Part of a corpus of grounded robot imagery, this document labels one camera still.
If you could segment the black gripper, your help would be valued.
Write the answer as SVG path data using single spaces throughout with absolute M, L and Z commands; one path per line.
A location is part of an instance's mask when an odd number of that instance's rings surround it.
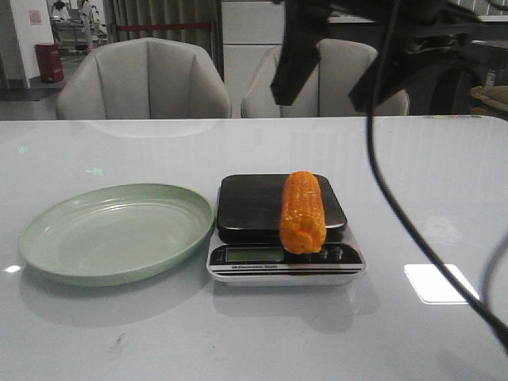
M 349 92 L 355 110 L 366 112 L 432 72 L 465 60 L 462 53 L 482 21 L 449 1 L 285 1 L 283 44 L 271 82 L 275 103 L 291 106 L 329 36 L 333 11 L 373 21 L 385 46 Z

